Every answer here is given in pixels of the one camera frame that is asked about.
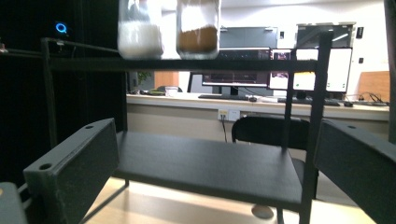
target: power outlet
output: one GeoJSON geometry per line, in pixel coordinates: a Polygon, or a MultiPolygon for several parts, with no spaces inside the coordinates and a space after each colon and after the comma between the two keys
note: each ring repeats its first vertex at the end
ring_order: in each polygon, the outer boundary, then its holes
{"type": "Polygon", "coordinates": [[[227,109],[219,109],[218,119],[219,120],[228,120],[228,110],[227,109]]]}
{"type": "Polygon", "coordinates": [[[229,110],[228,111],[228,120],[229,121],[237,121],[241,118],[241,111],[239,110],[229,110]]]}

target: brown powder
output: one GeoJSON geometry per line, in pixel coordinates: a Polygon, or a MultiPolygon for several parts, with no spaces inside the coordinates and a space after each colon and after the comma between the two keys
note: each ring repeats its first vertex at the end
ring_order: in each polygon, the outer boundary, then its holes
{"type": "Polygon", "coordinates": [[[218,46],[216,27],[205,27],[182,32],[178,35],[177,47],[184,52],[211,52],[218,46]]]}

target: keyboard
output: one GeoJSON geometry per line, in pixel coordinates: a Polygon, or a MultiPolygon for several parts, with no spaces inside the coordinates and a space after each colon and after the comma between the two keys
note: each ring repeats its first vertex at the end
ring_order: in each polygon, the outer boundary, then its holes
{"type": "Polygon", "coordinates": [[[201,94],[198,96],[200,99],[209,99],[209,100],[237,100],[237,101],[248,101],[247,96],[241,95],[229,95],[229,94],[201,94]]]}
{"type": "MultiPolygon", "coordinates": [[[[286,103],[286,98],[277,98],[278,103],[286,103]]],[[[297,104],[297,105],[312,105],[312,99],[297,99],[297,98],[292,98],[292,103],[297,104]]],[[[340,106],[338,102],[334,100],[329,100],[325,99],[324,100],[324,105],[332,105],[332,106],[340,106]]]]}
{"type": "Polygon", "coordinates": [[[388,106],[389,102],[372,102],[372,101],[351,101],[354,105],[374,105],[374,106],[388,106]]]}

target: floor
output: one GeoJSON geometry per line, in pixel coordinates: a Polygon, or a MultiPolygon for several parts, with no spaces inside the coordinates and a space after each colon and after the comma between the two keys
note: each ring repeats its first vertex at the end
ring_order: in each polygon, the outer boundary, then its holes
{"type": "MultiPolygon", "coordinates": [[[[293,158],[305,160],[305,152],[302,150],[290,149],[290,155],[293,158]]],[[[329,202],[340,203],[343,205],[357,206],[343,191],[341,191],[334,183],[322,172],[319,172],[317,199],[329,202]]]]}
{"type": "MultiPolygon", "coordinates": [[[[123,180],[110,178],[99,194],[99,202],[123,185],[123,180]]],[[[184,191],[130,182],[122,192],[87,223],[152,223],[152,224],[266,224],[276,218],[258,219],[251,214],[252,204],[207,197],[184,191]]],[[[298,215],[284,211],[286,224],[298,223],[298,215]]],[[[374,223],[358,207],[313,201],[311,223],[374,223]]]]}

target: wooden panel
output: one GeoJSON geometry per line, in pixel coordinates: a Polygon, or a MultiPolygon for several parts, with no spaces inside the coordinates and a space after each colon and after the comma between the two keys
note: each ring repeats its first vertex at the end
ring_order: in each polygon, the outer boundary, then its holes
{"type": "MultiPolygon", "coordinates": [[[[358,94],[371,92],[383,101],[389,101],[389,71],[378,72],[362,72],[359,81],[358,94]]],[[[364,99],[371,101],[367,94],[364,94],[364,99]]]]}
{"type": "Polygon", "coordinates": [[[178,72],[155,72],[154,87],[178,86],[178,72]]]}

